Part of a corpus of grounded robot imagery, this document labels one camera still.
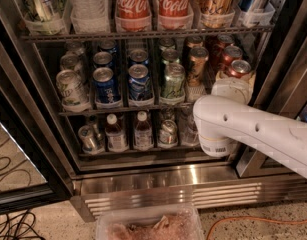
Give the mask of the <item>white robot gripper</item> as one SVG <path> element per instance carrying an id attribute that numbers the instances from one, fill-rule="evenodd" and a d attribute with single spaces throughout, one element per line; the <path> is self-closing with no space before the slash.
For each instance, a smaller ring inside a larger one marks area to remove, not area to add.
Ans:
<path id="1" fill-rule="evenodd" d="M 249 74 L 249 83 L 255 82 L 256 71 Z M 224 71 L 216 74 L 216 82 L 214 83 L 211 94 L 221 96 L 241 104 L 247 105 L 252 96 L 252 87 L 244 80 L 229 77 Z"/>

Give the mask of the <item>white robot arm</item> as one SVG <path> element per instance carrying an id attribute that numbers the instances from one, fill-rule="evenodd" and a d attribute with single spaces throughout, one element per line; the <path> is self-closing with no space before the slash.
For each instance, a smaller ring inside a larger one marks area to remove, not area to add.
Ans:
<path id="1" fill-rule="evenodd" d="M 219 75 L 212 91 L 195 101 L 193 116 L 202 150 L 224 157 L 238 141 L 307 179 L 307 123 L 248 106 L 251 81 Z"/>

